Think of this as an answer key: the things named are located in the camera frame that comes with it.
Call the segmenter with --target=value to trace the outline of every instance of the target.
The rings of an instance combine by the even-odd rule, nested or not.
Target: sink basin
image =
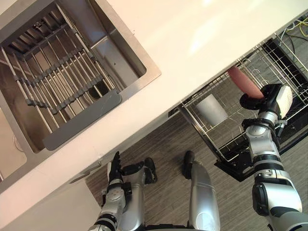
[[[103,0],[17,0],[0,49],[0,107],[27,158],[0,191],[160,75]]]

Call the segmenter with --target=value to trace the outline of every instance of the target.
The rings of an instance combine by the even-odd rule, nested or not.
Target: wire basket
[[[282,83],[291,87],[294,102],[286,120],[296,117],[301,112],[307,112],[307,64],[303,64],[277,35],[254,47],[252,52],[240,59],[236,65],[259,88],[273,83]],[[196,105],[209,94],[215,96],[228,114],[228,118],[216,126],[210,125],[196,108]],[[243,93],[232,82],[228,73],[224,73],[178,107],[202,136],[218,161],[234,167],[239,164],[238,156],[249,151],[242,121],[247,118],[256,118],[258,113],[258,111],[241,107],[242,95]],[[246,166],[242,166],[241,171],[248,171],[250,169],[248,165],[250,164],[246,163]]]

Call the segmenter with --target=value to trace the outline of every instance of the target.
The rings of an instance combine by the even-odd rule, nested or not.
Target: white countertop
[[[307,0],[108,2],[162,75],[0,194],[0,228],[308,8]]]

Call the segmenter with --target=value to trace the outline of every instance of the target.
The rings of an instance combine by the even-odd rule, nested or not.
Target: wire
[[[305,18],[303,21],[300,21],[300,20],[296,19],[295,21],[296,21],[296,22],[299,22],[299,23],[295,25],[295,22],[292,22],[292,28],[288,28],[290,25],[287,26],[287,27],[283,30],[283,33],[282,33],[280,39],[282,40],[282,38],[283,38],[283,36],[284,36],[284,34],[285,34],[286,32],[288,32],[288,31],[290,31],[290,30],[293,30],[293,29],[295,29],[296,27],[299,27],[299,30],[300,30],[300,32],[302,33],[302,35],[303,35],[304,37],[308,37],[308,35],[306,35],[306,34],[304,33],[303,29],[302,29],[302,25],[308,26],[308,22],[306,22],[306,20],[308,20],[308,17]]]
[[[287,33],[285,33],[285,35],[289,38],[290,42],[291,42],[291,46],[292,46],[292,50],[293,50],[293,62],[295,61],[295,47],[294,47],[294,43],[293,40],[291,39],[290,35],[288,35]]]
[[[285,33],[285,34],[288,35],[288,36],[290,36],[290,37],[294,37],[294,38],[298,38],[298,39],[303,39],[303,40],[305,40],[305,41],[308,42],[308,39],[307,39],[307,38],[303,38],[303,37],[296,36],[296,35],[289,35],[289,34],[287,34],[287,33]]]
[[[303,36],[308,37],[308,35],[306,35],[306,34],[303,32],[302,24],[303,24],[303,23],[301,23],[301,24],[299,25],[299,30],[300,30],[300,32],[302,33]]]

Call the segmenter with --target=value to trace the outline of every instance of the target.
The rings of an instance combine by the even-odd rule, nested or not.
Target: white cup
[[[196,105],[201,115],[209,122],[212,126],[216,126],[228,118],[228,114],[222,108],[217,99],[210,94],[204,100]]]

